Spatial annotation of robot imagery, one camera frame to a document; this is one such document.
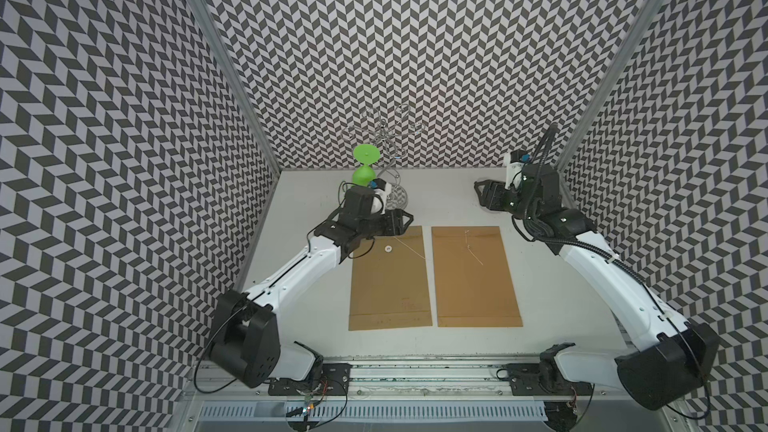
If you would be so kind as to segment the brown kraft file bag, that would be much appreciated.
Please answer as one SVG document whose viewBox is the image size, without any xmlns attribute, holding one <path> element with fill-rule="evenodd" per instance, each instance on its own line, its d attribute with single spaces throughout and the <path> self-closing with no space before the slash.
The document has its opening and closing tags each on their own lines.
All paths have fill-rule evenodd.
<svg viewBox="0 0 768 432">
<path fill-rule="evenodd" d="M 521 327 L 500 228 L 433 227 L 431 235 L 438 325 Z"/>
</svg>

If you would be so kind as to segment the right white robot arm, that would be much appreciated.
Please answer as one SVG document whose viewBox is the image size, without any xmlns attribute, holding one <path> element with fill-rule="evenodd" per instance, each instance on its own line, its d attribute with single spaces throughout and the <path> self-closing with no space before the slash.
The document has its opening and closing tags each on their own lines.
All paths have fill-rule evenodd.
<svg viewBox="0 0 768 432">
<path fill-rule="evenodd" d="M 545 244 L 578 272 L 629 337 L 625 350 L 586 350 L 573 342 L 545 350 L 538 365 L 544 393 L 588 383 L 621 389 L 656 411 L 696 390 L 710 391 L 720 347 L 717 333 L 659 298 L 583 212 L 564 204 L 559 176 L 551 166 L 509 163 L 505 180 L 478 180 L 473 188 L 481 207 L 510 214 L 526 240 Z"/>
</svg>

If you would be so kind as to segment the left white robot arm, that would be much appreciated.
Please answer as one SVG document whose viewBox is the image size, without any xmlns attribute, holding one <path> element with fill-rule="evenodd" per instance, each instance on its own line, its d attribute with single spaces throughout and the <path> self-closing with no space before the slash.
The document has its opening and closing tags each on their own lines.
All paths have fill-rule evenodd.
<svg viewBox="0 0 768 432">
<path fill-rule="evenodd" d="M 202 358 L 249 388 L 275 380 L 315 387 L 324 358 L 298 341 L 283 344 L 280 314 L 323 275 L 348 259 L 361 258 L 362 244 L 407 231 L 413 215 L 387 207 L 391 191 L 392 185 L 382 179 L 349 186 L 341 204 L 308 232 L 305 247 L 295 257 L 249 289 L 222 294 Z"/>
</svg>

